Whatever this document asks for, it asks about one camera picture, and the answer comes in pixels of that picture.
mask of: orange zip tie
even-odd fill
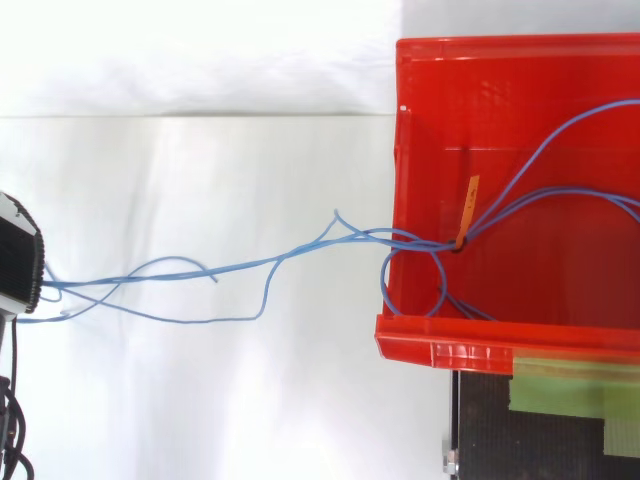
[[[467,230],[471,226],[473,218],[473,210],[476,207],[476,198],[478,197],[478,183],[480,183],[480,175],[474,175],[469,179],[469,188],[467,189],[467,199],[464,201],[464,209],[462,210],[462,219],[460,220],[460,231],[456,237],[456,249],[464,244],[464,238]]]

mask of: red plastic crate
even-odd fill
[[[563,122],[640,98],[640,35],[401,40],[394,226],[441,242],[458,233],[471,175],[478,218]],[[537,188],[580,185],[640,198],[640,107],[562,133],[503,205]],[[449,290],[498,322],[467,320],[438,298],[428,254],[391,262],[396,307],[378,316],[383,356],[512,373],[515,354],[640,364],[640,226],[586,197],[532,204],[459,254],[440,255]]]

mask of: blue cable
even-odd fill
[[[640,201],[635,200],[633,198],[630,197],[626,197],[623,195],[618,195],[615,193],[606,193],[606,192],[600,192],[598,190],[594,190],[594,189],[589,189],[589,188],[583,188],[583,187],[578,187],[578,186],[563,186],[563,187],[547,187],[547,188],[542,188],[539,190],[536,190],[534,192],[528,193],[526,195],[524,195],[523,197],[520,197],[519,199],[513,201],[512,203],[510,203],[509,205],[507,205],[506,207],[504,207],[502,210],[500,210],[496,215],[493,216],[493,218],[491,217],[491,214],[500,206],[500,204],[504,201],[504,199],[506,198],[506,196],[508,195],[508,193],[513,189],[513,187],[516,185],[516,183],[520,180],[520,178],[524,175],[524,173],[529,169],[529,167],[537,160],[537,158],[540,156],[540,154],[545,150],[545,148],[558,136],[560,135],[564,130],[566,130],[567,128],[569,128],[570,126],[574,125],[575,123],[584,120],[585,118],[588,118],[592,115],[595,115],[597,113],[600,112],[604,112],[607,110],[611,110],[614,108],[619,108],[619,107],[624,107],[624,106],[631,106],[631,105],[640,105],[640,99],[630,99],[630,100],[622,100],[622,101],[618,101],[618,102],[612,102],[612,103],[608,103],[605,105],[602,105],[600,107],[596,107],[593,108],[591,110],[588,110],[580,115],[577,115],[575,117],[573,117],[572,119],[566,121],[565,123],[563,123],[560,127],[558,127],[556,130],[554,130],[541,144],[540,146],[536,149],[536,151],[534,152],[534,154],[527,160],[527,162],[524,164],[524,166],[518,171],[518,173],[513,177],[513,179],[507,184],[507,187],[502,191],[502,193],[498,196],[498,198],[489,206],[489,208],[480,216],[480,218],[474,222],[474,224],[471,226],[471,228],[469,229],[468,233],[467,233],[467,240],[471,241],[474,238],[476,238],[478,235],[480,235],[482,232],[484,232],[486,229],[490,228],[491,226],[495,225],[496,223],[504,220],[505,218],[507,218],[508,216],[514,214],[515,212],[517,212],[518,210],[520,210],[521,208],[524,208],[525,206],[542,200],[544,198],[548,198],[548,197],[552,197],[552,196],[557,196],[557,195],[587,195],[587,196],[594,196],[594,197],[599,197],[599,198],[603,198],[605,200],[610,201],[611,203],[613,203],[614,205],[620,207],[621,209],[623,209],[625,212],[627,212],[636,222],[640,223],[640,215],[638,215],[636,212],[634,212],[631,207],[635,207],[635,208],[639,208],[640,207]],[[326,240],[325,237],[330,233],[330,231],[332,230],[332,228],[336,225],[336,224],[341,224],[342,226],[344,226],[345,228],[347,228],[348,230],[350,230],[352,233],[349,235],[345,235],[336,239],[332,239],[332,240]],[[377,236],[374,236],[374,234],[391,234],[393,237],[392,239],[386,239],[386,238],[380,238]],[[398,237],[403,237],[407,240],[397,240]],[[18,322],[20,323],[45,323],[45,322],[59,322],[59,321],[65,321],[65,320],[69,320],[71,318],[77,317],[79,315],[82,315],[83,313],[86,313],[87,311],[91,310],[92,308],[95,308],[98,305],[102,305],[105,307],[109,307],[109,308],[113,308],[116,310],[120,310],[126,313],[130,313],[132,315],[137,315],[137,316],[141,316],[144,318],[149,318],[152,320],[157,320],[157,321],[161,321],[161,322],[169,322],[169,323],[181,323],[181,324],[202,324],[202,323],[212,323],[212,322],[225,322],[225,321],[250,321],[250,320],[256,320],[257,318],[259,318],[262,313],[264,312],[265,308],[266,308],[266,303],[267,303],[267,298],[269,295],[269,286],[271,284],[271,280],[273,279],[273,276],[275,274],[275,272],[277,271],[278,267],[287,259],[290,258],[294,258],[297,257],[299,255],[303,255],[306,253],[310,253],[312,251],[315,250],[319,250],[322,248],[326,248],[332,245],[337,245],[337,244],[343,244],[343,243],[378,243],[381,245],[385,245],[388,247],[391,247],[391,252],[387,255],[387,257],[385,258],[385,260],[382,263],[382,268],[381,268],[381,272],[380,272],[380,289],[382,292],[382,297],[383,300],[385,302],[385,304],[387,305],[387,307],[396,315],[402,315],[402,313],[395,307],[395,305],[393,304],[393,302],[391,301],[391,299],[389,298],[389,293],[387,290],[387,286],[386,283],[384,281],[385,276],[386,276],[386,271],[388,268],[388,265],[391,261],[391,259],[398,254],[398,252],[400,251],[413,251],[413,252],[422,252],[422,253],[429,253],[435,264],[436,267],[438,269],[439,275],[440,275],[440,279],[441,279],[441,285],[439,287],[440,290],[440,297],[438,298],[438,301],[436,302],[436,304],[434,305],[434,307],[427,313],[427,316],[433,316],[435,315],[439,309],[442,307],[442,304],[446,301],[449,300],[451,302],[452,305],[454,305],[458,310],[460,310],[465,316],[472,318],[472,314],[475,314],[476,316],[486,319],[486,320],[495,320],[493,317],[491,317],[490,315],[476,309],[475,307],[459,300],[459,299],[455,299],[452,295],[450,295],[447,292],[447,276],[446,276],[446,272],[444,270],[444,266],[442,264],[442,262],[440,261],[440,258],[438,257],[438,253],[439,252],[446,252],[446,251],[451,251],[454,249],[454,245],[452,243],[440,243],[440,242],[435,242],[435,241],[430,241],[430,240],[424,240],[419,238],[416,235],[411,234],[410,232],[406,232],[404,230],[400,230],[400,229],[396,229],[396,228],[374,228],[374,229],[369,229],[369,230],[359,230],[357,228],[355,228],[354,226],[352,226],[351,224],[349,224],[348,222],[346,222],[344,219],[342,219],[342,217],[340,217],[340,215],[338,214],[337,211],[334,212],[334,218],[331,221],[331,223],[329,223],[329,225],[325,228],[325,230],[322,232],[322,234],[320,236],[318,236],[315,240],[306,243],[304,245],[301,245],[299,247],[296,247],[292,250],[290,250],[289,252],[286,252],[284,254],[281,255],[277,255],[274,257],[269,257],[269,258],[265,258],[262,260],[255,260],[252,262],[244,262],[244,263],[239,263],[239,264],[233,264],[233,265],[228,265],[225,267],[218,267],[218,268],[206,268],[204,265],[198,263],[195,260],[186,258],[186,257],[163,257],[163,258],[159,258],[159,259],[155,259],[155,260],[151,260],[147,263],[145,263],[144,265],[141,265],[140,267],[136,268],[135,270],[133,270],[129,275],[126,276],[121,276],[121,277],[107,277],[107,278],[102,278],[102,279],[98,279],[98,280],[92,280],[92,281],[87,281],[87,282],[63,282],[63,281],[59,281],[51,272],[51,270],[47,267],[47,273],[49,274],[49,276],[51,277],[51,280],[46,280],[43,282],[43,286],[45,287],[50,287],[50,288],[54,288],[58,290],[59,293],[59,297],[58,299],[55,300],[51,300],[51,299],[43,299],[45,301],[51,301],[51,302],[59,302],[62,299],[62,292],[65,293],[69,293],[71,295],[75,295],[79,298],[85,299],[89,302],[91,302],[92,304],[85,308],[84,310],[81,310],[75,314],[64,314],[61,315],[59,317],[54,317],[54,318],[49,318],[49,319],[25,319],[25,318],[20,318],[18,319]],[[181,272],[181,273],[171,273],[171,274],[160,274],[160,275],[150,275],[150,276],[137,276],[135,275],[136,273],[138,273],[140,270],[156,264],[156,263],[160,263],[160,262],[164,262],[164,261],[169,261],[169,260],[181,260],[181,261],[185,261],[188,263],[191,263],[193,265],[196,265],[200,270],[197,271],[192,271],[192,272]],[[214,282],[217,282],[218,280],[216,279],[216,275],[222,275],[224,273],[228,273],[228,272],[235,272],[235,271],[239,271],[239,270],[246,270],[246,269],[250,269],[250,268],[255,268],[258,266],[262,266],[262,265],[267,265],[267,264],[273,264],[271,267],[271,270],[267,276],[267,279],[265,281],[265,288],[264,288],[264,292],[263,292],[263,298],[262,298],[262,303],[260,306],[260,309],[258,310],[258,313],[250,316],[250,317],[228,317],[228,318],[213,318],[213,319],[208,319],[208,320],[179,320],[179,319],[169,319],[169,318],[163,318],[163,317],[158,317],[155,315],[149,315],[147,313],[144,312],[139,312],[139,311],[135,311],[132,309],[128,309],[126,307],[121,307],[119,305],[115,305],[112,303],[108,303],[106,302],[107,298],[109,296],[111,296],[121,285],[123,284],[127,284],[127,283],[138,283],[138,282],[144,282],[144,281],[178,281],[178,280],[191,280],[194,278],[203,278],[203,277],[210,277]],[[78,288],[78,287],[87,287],[87,286],[92,286],[92,285],[115,285],[113,289],[111,289],[111,291],[109,291],[109,293],[107,293],[104,297],[102,297],[101,299],[95,299],[92,297],[89,297],[87,295],[78,293],[74,290],[71,290],[72,288]]]
[[[491,213],[502,203],[505,197],[509,194],[511,189],[515,186],[516,183],[520,180],[522,175],[533,165],[540,154],[547,148],[547,146],[562,132],[564,132],[567,128],[576,123],[584,120],[585,118],[589,118],[597,113],[605,112],[607,110],[612,110],[614,108],[627,107],[631,105],[640,105],[640,99],[629,99],[629,100],[620,100],[618,102],[611,102],[601,105],[599,107],[592,108],[591,110],[587,110],[584,113],[576,115],[575,117],[567,120],[558,128],[556,128],[551,134],[544,139],[544,141],[540,144],[540,146],[536,149],[536,151],[531,155],[529,160],[525,162],[520,171],[511,179],[511,181],[507,184],[506,188],[502,191],[502,193],[498,196],[498,198],[489,206],[489,208],[480,216],[480,218],[474,223],[474,225],[481,225],[484,220],[491,215]]]

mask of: white wall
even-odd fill
[[[636,0],[1,0],[0,115],[393,113],[398,38],[639,28]]]
[[[393,134],[387,116],[3,120],[1,187],[38,221],[63,279],[162,255],[220,266],[313,239],[334,208],[389,225]],[[344,245],[284,263],[254,323],[95,309],[20,326],[37,478],[442,479],[449,374],[384,360],[373,338],[387,253]],[[178,318],[249,315],[267,270],[114,300]]]

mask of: green tape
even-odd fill
[[[604,418],[600,382],[547,377],[513,377],[509,408],[518,412]]]
[[[516,358],[509,409],[604,419],[604,453],[640,458],[640,367]]]

